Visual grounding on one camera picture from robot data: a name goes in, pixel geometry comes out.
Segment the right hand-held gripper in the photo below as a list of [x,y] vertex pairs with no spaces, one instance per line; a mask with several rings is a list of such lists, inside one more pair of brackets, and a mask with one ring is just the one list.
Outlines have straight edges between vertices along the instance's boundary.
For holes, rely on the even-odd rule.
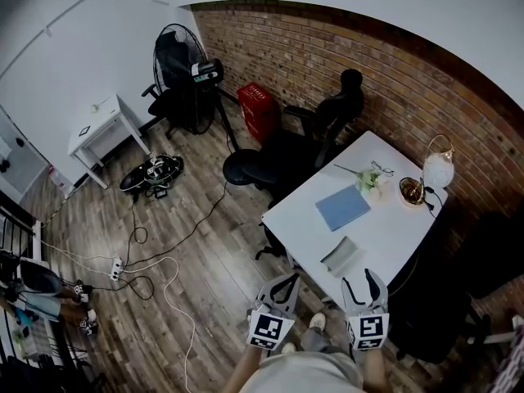
[[369,305],[357,301],[348,280],[346,278],[341,280],[341,292],[346,310],[346,329],[353,352],[380,349],[388,335],[390,315],[387,286],[371,269],[365,269],[364,273],[372,297]]

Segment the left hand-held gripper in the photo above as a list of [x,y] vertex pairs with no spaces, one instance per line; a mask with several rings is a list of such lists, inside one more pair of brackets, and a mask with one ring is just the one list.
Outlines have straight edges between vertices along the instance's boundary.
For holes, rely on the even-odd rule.
[[294,309],[300,291],[300,275],[282,275],[266,282],[249,318],[246,343],[276,350],[295,323]]

